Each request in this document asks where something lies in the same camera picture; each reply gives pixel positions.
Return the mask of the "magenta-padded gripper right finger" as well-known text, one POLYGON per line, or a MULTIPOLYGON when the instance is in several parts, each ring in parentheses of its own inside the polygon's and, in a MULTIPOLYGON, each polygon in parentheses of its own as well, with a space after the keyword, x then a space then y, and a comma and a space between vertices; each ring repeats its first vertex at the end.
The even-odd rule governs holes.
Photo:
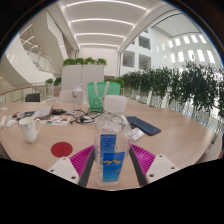
POLYGON ((140 186, 145 186, 179 170, 165 155, 154 155, 134 144, 131 145, 129 155, 140 186))

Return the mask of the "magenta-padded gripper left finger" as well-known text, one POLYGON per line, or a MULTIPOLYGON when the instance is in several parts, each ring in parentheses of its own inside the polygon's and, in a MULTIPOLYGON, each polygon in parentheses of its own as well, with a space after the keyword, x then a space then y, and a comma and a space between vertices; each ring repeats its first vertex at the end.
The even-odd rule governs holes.
POLYGON ((94 146, 91 145, 70 158, 60 158, 48 171, 81 187, 86 187, 94 157, 94 146))

